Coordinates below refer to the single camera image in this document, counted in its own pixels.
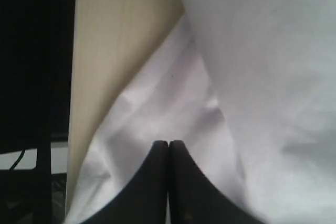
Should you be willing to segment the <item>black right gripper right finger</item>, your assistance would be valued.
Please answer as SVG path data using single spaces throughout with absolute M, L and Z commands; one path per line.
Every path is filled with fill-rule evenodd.
M 169 144 L 171 223 L 262 223 L 226 198 L 202 173 L 183 141 Z

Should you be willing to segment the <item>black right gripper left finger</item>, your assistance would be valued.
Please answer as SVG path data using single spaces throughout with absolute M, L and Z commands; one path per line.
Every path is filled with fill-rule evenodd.
M 155 141 L 130 182 L 84 223 L 165 223 L 168 143 Z

